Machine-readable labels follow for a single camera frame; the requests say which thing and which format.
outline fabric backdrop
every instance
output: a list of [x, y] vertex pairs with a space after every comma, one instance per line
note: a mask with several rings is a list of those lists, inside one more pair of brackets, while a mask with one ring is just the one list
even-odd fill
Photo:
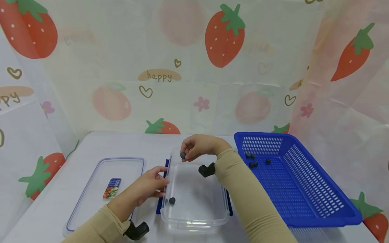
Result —
[[384, 242], [388, 16], [385, 0], [0, 0], [0, 240], [91, 131], [289, 131]]

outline container lid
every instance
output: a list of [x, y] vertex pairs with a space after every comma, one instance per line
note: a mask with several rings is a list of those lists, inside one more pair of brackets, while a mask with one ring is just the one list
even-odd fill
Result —
[[145, 161], [142, 158], [123, 157], [101, 160], [87, 182], [65, 225], [63, 234], [70, 235], [107, 204], [111, 200], [110, 197], [118, 195], [131, 185], [142, 175], [144, 164]]
[[[215, 175], [204, 178], [198, 169], [215, 162], [215, 156], [181, 161], [179, 148], [173, 149], [166, 178], [170, 183], [162, 201], [161, 216], [172, 233], [214, 233], [228, 221], [226, 190]], [[172, 205], [169, 199], [175, 198]]]

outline black clip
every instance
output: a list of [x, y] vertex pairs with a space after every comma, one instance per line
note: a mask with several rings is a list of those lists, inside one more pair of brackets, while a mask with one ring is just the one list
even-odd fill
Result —
[[198, 172], [205, 178], [209, 177], [210, 175], [215, 174], [215, 163], [210, 164], [209, 166], [202, 165], [199, 167]]
[[130, 226], [124, 233], [131, 240], [140, 240], [150, 229], [146, 222], [141, 223], [138, 227], [135, 227], [134, 223], [130, 220]]

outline tabletop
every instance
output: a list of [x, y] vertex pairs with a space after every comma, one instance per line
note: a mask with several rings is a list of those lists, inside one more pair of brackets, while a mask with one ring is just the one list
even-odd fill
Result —
[[[135, 133], [92, 132], [88, 134], [77, 150], [42, 191], [4, 243], [14, 242], [61, 242], [63, 228], [76, 205], [83, 188], [97, 163], [108, 157], [144, 158], [145, 170], [165, 165], [174, 147], [179, 147], [188, 135], [156, 135]], [[236, 150], [233, 136], [221, 136]], [[236, 215], [213, 235], [175, 236], [167, 233], [160, 215], [156, 215], [158, 200], [149, 199], [138, 208], [133, 221], [135, 225], [145, 221], [150, 227], [140, 242], [248, 242]], [[354, 243], [377, 240], [360, 224], [343, 228], [291, 229], [300, 243]]]

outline plastic container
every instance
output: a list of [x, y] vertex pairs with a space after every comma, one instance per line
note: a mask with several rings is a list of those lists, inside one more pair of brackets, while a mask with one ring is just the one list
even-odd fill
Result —
[[139, 176], [142, 175], [145, 161], [142, 158], [107, 158], [101, 160], [87, 182], [76, 206], [66, 222], [63, 235], [66, 237], [91, 218], [110, 199], [103, 195], [112, 178], [120, 178], [121, 182], [116, 193], [119, 195]]
[[235, 133], [234, 139], [247, 165], [258, 162], [251, 171], [288, 226], [343, 227], [362, 222], [358, 209], [294, 136]]
[[[179, 148], [173, 149], [166, 174], [170, 183], [161, 206], [162, 220], [170, 233], [212, 234], [228, 221], [226, 190], [215, 175], [204, 178], [198, 172], [201, 165], [215, 161], [215, 156], [200, 156], [183, 163]], [[174, 205], [168, 201], [171, 197]]]

